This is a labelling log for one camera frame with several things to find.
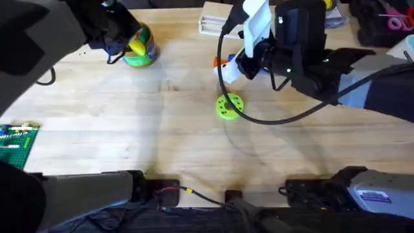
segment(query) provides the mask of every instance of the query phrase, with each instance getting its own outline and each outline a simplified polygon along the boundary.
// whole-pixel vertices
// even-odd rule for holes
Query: green gear
[[[243,109],[245,108],[245,104],[243,103],[243,100],[240,98],[240,96],[232,93],[228,93],[228,96],[232,100],[233,104],[243,112]],[[225,120],[235,120],[239,118],[240,116],[230,107],[226,101],[226,98],[222,94],[215,103],[215,110],[217,111],[217,114],[225,119]]]

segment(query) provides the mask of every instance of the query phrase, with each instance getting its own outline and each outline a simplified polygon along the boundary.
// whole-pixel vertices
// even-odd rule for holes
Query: green can
[[[155,46],[154,37],[149,27],[140,22],[142,28],[135,34],[134,43],[144,45],[145,49],[138,48],[141,54],[132,50],[132,43],[127,48],[123,57],[126,64],[134,68],[143,68],[151,65],[158,58],[158,50]]]

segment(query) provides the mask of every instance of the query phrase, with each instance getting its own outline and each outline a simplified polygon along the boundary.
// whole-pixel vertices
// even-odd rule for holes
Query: orange object
[[[413,27],[414,27],[414,7],[410,7],[410,8],[408,9],[408,14],[407,14],[407,16],[408,16],[408,21],[409,21],[409,23],[411,24],[411,26],[413,26]]]
[[[227,63],[227,60],[221,60],[220,65]],[[217,66],[217,57],[213,60],[213,68]]]

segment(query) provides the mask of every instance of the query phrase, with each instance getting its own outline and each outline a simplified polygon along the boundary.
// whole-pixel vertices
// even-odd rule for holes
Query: blue label
[[[392,203],[392,200],[383,191],[374,190],[357,190],[360,197],[365,201],[378,201],[383,203]]]

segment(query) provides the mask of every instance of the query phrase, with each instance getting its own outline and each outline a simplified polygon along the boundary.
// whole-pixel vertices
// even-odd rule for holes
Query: light wood surface
[[[348,165],[414,173],[414,124],[380,113],[331,106],[284,126],[221,120],[212,71],[217,38],[199,35],[201,9],[132,13],[150,26],[160,47],[152,66],[107,65],[105,52],[82,47],[56,64],[54,85],[34,85],[1,117],[2,123],[41,125],[26,171],[139,169],[148,177],[178,178],[217,200],[226,189],[243,189],[248,201],[267,206],[284,205],[277,189],[290,175],[326,175]],[[357,47],[353,23],[328,30],[327,47]],[[223,56],[241,45],[226,39]],[[268,76],[240,78],[230,88],[249,115],[263,119],[318,103],[291,87],[274,92]],[[211,204],[182,194],[180,206]]]

